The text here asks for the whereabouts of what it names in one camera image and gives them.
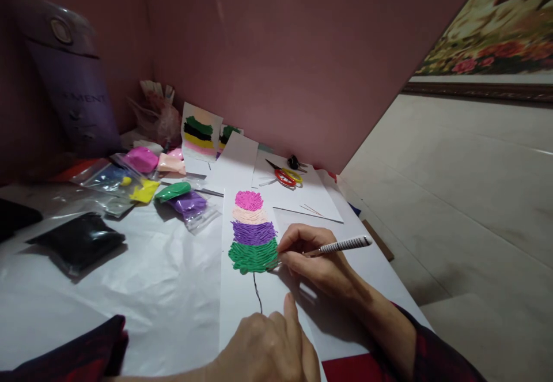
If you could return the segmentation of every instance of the sleeve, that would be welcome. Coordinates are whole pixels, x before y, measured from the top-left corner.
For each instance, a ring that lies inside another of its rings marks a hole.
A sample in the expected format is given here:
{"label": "sleeve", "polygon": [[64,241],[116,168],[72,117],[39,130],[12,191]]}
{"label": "sleeve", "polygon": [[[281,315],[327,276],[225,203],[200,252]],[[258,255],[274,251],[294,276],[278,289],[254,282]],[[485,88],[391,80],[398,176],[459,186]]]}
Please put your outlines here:
{"label": "sleeve", "polygon": [[403,308],[396,308],[415,326],[415,382],[486,382],[486,379],[457,350],[422,326]]}
{"label": "sleeve", "polygon": [[12,371],[0,372],[0,381],[93,382],[119,374],[128,344],[124,316],[114,316],[83,336]]}

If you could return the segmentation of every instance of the hand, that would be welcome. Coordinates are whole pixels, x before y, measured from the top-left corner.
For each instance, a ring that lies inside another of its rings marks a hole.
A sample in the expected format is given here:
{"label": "hand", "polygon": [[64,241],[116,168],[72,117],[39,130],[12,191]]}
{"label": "hand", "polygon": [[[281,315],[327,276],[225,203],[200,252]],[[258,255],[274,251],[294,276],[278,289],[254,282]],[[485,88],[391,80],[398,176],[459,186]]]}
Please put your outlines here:
{"label": "hand", "polygon": [[302,255],[302,252],[313,251],[334,242],[336,237],[329,229],[292,224],[276,250],[293,277],[303,275],[331,297],[352,297],[355,293],[353,281],[357,274],[341,251],[314,258]]}
{"label": "hand", "polygon": [[284,316],[255,313],[242,319],[227,347],[206,368],[206,380],[319,382],[319,359],[298,321],[291,293]]}

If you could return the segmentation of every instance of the white tablecloth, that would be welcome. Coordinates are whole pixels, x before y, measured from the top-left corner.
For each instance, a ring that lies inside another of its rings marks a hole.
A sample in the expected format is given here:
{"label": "white tablecloth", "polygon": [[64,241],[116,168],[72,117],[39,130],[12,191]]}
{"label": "white tablecloth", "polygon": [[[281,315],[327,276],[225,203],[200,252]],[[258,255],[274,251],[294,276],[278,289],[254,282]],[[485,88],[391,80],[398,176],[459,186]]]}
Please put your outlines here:
{"label": "white tablecloth", "polygon": [[[294,222],[325,226],[338,239],[367,233],[334,181],[320,173],[344,224],[275,210],[278,227],[284,231]],[[46,218],[0,244],[0,369],[13,369],[115,314],[127,318],[130,337],[124,375],[169,375],[201,366],[218,354],[221,217],[197,236],[164,205],[138,206],[120,220],[107,219],[126,235],[126,250],[73,282],[24,241],[75,214],[98,211],[90,193],[70,185],[13,185],[0,189],[0,197],[39,209]],[[210,202],[222,207],[222,199],[212,196]],[[365,257],[347,251],[351,265],[428,325],[378,246],[369,249]],[[303,307],[322,360],[355,351],[359,333],[333,325],[332,309]]]}

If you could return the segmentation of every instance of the flower painting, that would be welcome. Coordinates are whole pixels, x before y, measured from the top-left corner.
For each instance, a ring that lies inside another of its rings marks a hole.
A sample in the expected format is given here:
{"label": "flower painting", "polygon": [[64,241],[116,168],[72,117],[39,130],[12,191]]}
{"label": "flower painting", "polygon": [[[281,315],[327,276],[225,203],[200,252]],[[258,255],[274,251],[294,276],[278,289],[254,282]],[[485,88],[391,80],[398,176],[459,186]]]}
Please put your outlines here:
{"label": "flower painting", "polygon": [[553,74],[553,0],[469,0],[416,76]]}

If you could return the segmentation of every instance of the picture frame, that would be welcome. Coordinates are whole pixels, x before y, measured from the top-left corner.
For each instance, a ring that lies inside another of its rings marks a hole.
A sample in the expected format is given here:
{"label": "picture frame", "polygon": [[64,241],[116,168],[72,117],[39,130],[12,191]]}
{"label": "picture frame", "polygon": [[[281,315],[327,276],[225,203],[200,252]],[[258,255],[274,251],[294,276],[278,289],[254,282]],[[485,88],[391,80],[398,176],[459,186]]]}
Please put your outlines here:
{"label": "picture frame", "polygon": [[468,0],[402,93],[553,107],[553,0]]}

